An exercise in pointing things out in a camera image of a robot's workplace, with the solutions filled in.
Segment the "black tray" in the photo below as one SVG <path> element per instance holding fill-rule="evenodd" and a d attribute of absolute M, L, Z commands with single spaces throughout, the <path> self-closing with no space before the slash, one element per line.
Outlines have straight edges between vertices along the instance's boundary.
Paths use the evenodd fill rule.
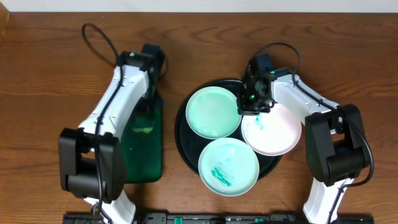
<path fill-rule="evenodd" d="M 235 95 L 238 95 L 239 88 L 242 83 L 240 80 L 217 80 L 214 82 L 210 82 L 204 84 L 199 87 L 193 93 L 191 93 L 182 103 L 177 117 L 175 119 L 175 127 L 174 127 L 174 138 L 175 143 L 177 144 L 177 149 L 184 160 L 184 162 L 199 175 L 198 163 L 199 157 L 202 150 L 212 141 L 211 139 L 205 139 L 200 137 L 195 132 L 192 131 L 191 127 L 188 125 L 187 118 L 185 117 L 185 108 L 187 107 L 188 100 L 190 97 L 198 90 L 208 86 L 219 86 L 223 87 Z M 234 133 L 228 136 L 229 138 L 236 138 L 244 142 L 241 132 L 241 125 L 235 130 Z M 265 177 L 272 169 L 278 164 L 282 156 L 264 156 L 256 153 L 257 158 L 259 159 L 260 165 L 260 173 L 259 179 Z"/>

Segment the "white background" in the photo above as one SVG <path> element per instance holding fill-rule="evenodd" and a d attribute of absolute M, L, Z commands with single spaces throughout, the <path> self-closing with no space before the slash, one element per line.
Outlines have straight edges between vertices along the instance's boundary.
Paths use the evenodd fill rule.
<path fill-rule="evenodd" d="M 398 0 L 0 0 L 10 12 L 398 12 Z"/>

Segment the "light blue plate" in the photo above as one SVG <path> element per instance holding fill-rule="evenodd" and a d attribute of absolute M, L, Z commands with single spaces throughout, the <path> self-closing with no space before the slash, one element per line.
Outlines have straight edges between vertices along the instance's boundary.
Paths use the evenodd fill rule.
<path fill-rule="evenodd" d="M 259 161 L 246 143 L 221 138 L 209 143 L 199 157 L 199 174 L 205 185 L 223 196 L 246 193 L 259 177 Z"/>
<path fill-rule="evenodd" d="M 199 136 L 218 139 L 229 136 L 239 127 L 236 96 L 229 90 L 210 86 L 194 93 L 185 110 L 188 125 Z"/>

